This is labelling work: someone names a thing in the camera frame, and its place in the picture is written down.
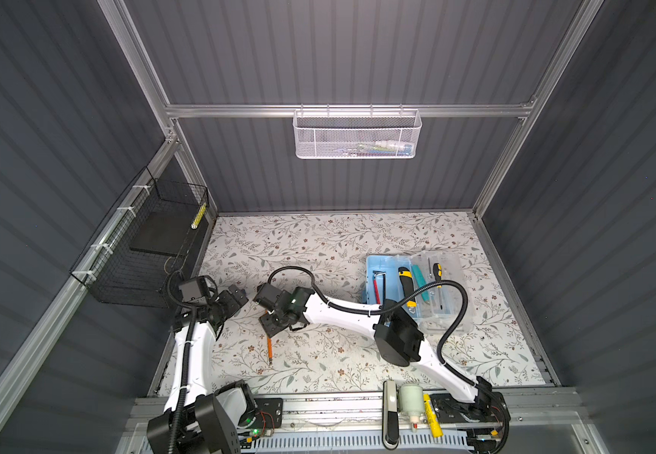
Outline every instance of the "floral tablecloth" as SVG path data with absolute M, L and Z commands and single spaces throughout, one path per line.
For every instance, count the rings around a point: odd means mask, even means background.
M 235 283 L 252 298 L 274 269 L 299 265 L 313 270 L 326 295 L 359 301 L 368 255 L 440 249 L 459 255 L 475 305 L 475 329 L 451 336 L 444 356 L 496 386 L 543 384 L 466 213 L 220 217 L 202 274 L 221 287 Z M 308 281 L 298 272 L 286 272 L 276 277 L 276 285 L 293 288 L 308 286 Z M 270 366 L 267 339 L 257 320 L 264 312 L 250 303 L 225 323 L 214 349 L 214 388 L 240 378 L 258 394 L 373 391 L 388 379 L 436 387 L 414 368 L 383 361 L 373 339 L 327 325 L 279 333 L 273 338 Z M 428 338 L 433 346 L 438 337 Z M 160 395 L 169 393 L 175 356 Z

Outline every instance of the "side wall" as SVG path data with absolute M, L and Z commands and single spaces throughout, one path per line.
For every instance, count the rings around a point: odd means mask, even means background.
M 96 2 L 0 2 L 0 374 L 162 141 Z M 86 301 L 0 452 L 111 449 L 128 397 L 149 386 L 168 319 Z
M 656 452 L 656 2 L 605 2 L 484 220 L 610 449 Z

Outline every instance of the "black wire mesh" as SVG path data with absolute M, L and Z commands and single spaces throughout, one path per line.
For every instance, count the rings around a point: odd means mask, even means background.
M 93 246 L 96 235 L 71 268 L 71 275 L 88 288 L 98 301 L 133 306 L 171 307 L 164 297 L 167 275 L 176 269 L 189 276 L 196 264 L 208 222 L 203 219 L 196 229 L 184 227 L 184 239 L 175 257 L 143 250 L 133 250 L 132 242 L 152 213 L 189 216 L 193 219 L 207 205 L 206 187 L 163 179 L 152 179 L 142 188 L 130 208 L 123 211 L 112 233 Z M 102 222 L 98 231 L 105 225 Z M 96 259 L 89 269 L 76 269 L 89 249 L 96 248 Z

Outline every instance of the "black wire basket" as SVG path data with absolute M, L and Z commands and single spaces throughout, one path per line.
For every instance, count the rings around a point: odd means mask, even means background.
M 151 179 L 130 207 L 116 208 L 123 213 L 115 228 L 95 244 L 111 215 L 104 218 L 71 275 L 102 303 L 170 308 L 167 276 L 180 270 L 182 279 L 190 277 L 209 224 L 202 218 L 207 208 L 206 187 Z M 94 248 L 90 268 L 77 270 Z

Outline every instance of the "teal utility knife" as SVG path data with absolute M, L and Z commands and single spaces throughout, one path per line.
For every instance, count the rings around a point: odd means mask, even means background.
M 419 268 L 418 265 L 412 265 L 411 269 L 414 270 L 414 279 L 416 279 L 416 285 L 419 286 L 419 288 L 425 286 L 426 281 L 423 278 L 423 274 L 421 274 L 421 268 Z M 422 292 L 421 297 L 423 298 L 424 303 L 429 302 L 429 292 L 428 291 Z

